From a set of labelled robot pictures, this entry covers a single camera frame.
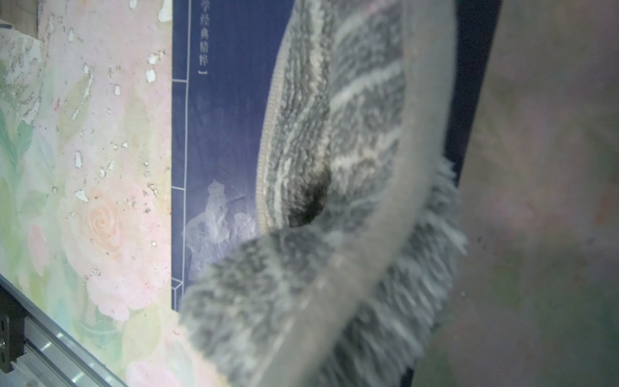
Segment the grey striped cleaning cloth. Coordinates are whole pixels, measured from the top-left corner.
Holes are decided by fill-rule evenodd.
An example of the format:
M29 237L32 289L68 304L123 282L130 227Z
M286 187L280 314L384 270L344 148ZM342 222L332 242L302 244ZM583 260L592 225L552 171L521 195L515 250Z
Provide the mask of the grey striped cleaning cloth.
M260 141L260 235L185 292L230 386L397 386L423 356L466 236L444 156L453 1L297 1Z

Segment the blue book Yuewei notes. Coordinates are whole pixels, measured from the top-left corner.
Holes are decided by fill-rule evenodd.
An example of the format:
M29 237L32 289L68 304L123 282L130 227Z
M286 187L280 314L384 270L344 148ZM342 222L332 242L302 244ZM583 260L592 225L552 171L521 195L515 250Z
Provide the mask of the blue book Yuewei notes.
M256 232L256 164L290 1L176 1L172 43L172 308Z

